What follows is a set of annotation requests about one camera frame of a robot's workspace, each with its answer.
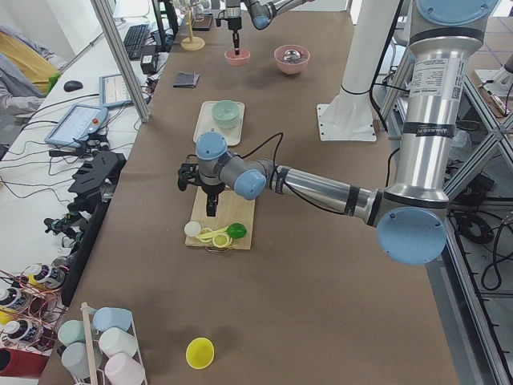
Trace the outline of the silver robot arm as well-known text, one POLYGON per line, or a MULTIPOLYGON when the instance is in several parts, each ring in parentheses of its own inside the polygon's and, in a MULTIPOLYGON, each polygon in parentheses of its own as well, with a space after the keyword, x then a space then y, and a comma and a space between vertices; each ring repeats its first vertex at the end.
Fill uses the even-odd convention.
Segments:
POLYGON ((278 15, 307 3, 307 0, 268 1, 262 4, 257 0, 228 0, 225 9, 216 16, 216 26, 221 27, 226 22, 232 32, 233 50, 236 56, 240 54, 239 30, 242 29, 241 5, 244 4, 257 30, 265 29, 278 15))
POLYGON ((321 72, 312 93, 289 84, 277 106, 258 105, 268 139, 231 148, 207 132, 178 167, 180 190, 202 188, 202 211, 220 213, 222 193, 264 204, 280 224, 311 214, 368 225, 379 253, 407 265, 438 258, 446 246, 443 190, 464 78, 483 45, 494 1, 365 1, 356 25, 316 15, 305 45, 321 72), (385 182, 388 135, 374 126, 371 88, 401 9, 408 12, 406 57, 414 64, 398 166, 385 182))

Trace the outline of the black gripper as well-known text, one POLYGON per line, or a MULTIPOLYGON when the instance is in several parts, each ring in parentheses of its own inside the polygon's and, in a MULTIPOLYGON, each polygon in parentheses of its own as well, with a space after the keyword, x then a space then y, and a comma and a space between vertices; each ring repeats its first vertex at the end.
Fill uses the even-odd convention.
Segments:
POLYGON ((218 205, 218 196, 225 190, 223 182, 207 182, 202 179, 198 164, 182 163, 178 172, 177 186, 184 192, 189 185, 201 187, 207 195, 206 214, 208 217, 215 217, 218 205))
POLYGON ((239 55, 240 36, 238 31, 242 29, 240 10, 221 10, 216 17, 216 26, 220 27, 223 21, 226 21, 228 29, 232 32, 234 55, 239 55))

